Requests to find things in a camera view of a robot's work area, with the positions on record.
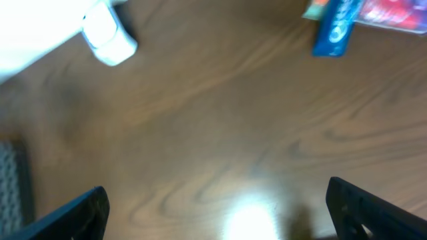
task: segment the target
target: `wood grain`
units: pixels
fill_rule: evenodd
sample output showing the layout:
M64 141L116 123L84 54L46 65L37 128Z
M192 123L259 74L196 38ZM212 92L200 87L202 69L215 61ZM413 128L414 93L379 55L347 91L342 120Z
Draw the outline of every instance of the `wood grain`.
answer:
M76 35L0 86L39 217L102 185L106 239L228 239L250 205L280 239L305 206L321 237L339 176L427 218L425 39L357 26L345 57L320 59L301 1L128 4L131 59L103 65Z

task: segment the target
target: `wooden table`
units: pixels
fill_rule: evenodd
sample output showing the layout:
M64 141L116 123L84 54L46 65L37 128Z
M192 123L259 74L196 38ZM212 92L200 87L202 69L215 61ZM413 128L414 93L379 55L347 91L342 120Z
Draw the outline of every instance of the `wooden table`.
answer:
M37 216L102 185L105 239L289 239L297 216L321 237L339 176L427 217L427 40L357 26L314 58L305 4L131 0L131 59L76 35L3 84Z

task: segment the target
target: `blue package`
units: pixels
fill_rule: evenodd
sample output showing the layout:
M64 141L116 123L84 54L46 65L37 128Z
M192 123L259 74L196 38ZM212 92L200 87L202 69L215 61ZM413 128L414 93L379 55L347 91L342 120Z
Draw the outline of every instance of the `blue package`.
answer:
M330 0L320 23L313 55L341 57L364 0Z

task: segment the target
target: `white plastic object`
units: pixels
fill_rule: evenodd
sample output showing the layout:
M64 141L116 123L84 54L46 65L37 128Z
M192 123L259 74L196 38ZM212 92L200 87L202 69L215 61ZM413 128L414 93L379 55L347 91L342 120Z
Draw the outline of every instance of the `white plastic object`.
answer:
M83 18L82 33L93 54L103 63L116 66L131 57L137 42L124 29L112 7L96 3Z

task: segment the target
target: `colorful package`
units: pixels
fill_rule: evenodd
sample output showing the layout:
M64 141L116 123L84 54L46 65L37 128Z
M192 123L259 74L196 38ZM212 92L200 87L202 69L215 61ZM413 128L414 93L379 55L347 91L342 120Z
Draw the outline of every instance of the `colorful package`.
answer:
M323 16L313 55L340 57L347 48L363 0L330 0Z
M303 17L321 19L327 1L312 2ZM365 0L356 22L425 34L427 33L427 0Z

